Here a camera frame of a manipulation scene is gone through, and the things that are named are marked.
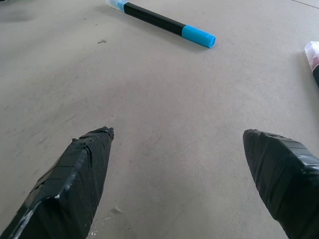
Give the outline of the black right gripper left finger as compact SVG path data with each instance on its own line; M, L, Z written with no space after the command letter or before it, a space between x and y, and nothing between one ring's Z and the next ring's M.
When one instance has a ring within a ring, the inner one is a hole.
M37 181L2 239L84 239L100 203L113 128L90 131Z

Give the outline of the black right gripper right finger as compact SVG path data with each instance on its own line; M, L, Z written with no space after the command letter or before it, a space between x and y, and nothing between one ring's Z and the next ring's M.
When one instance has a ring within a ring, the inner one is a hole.
M319 237L319 159L302 143L248 129L246 160L260 198L290 239Z

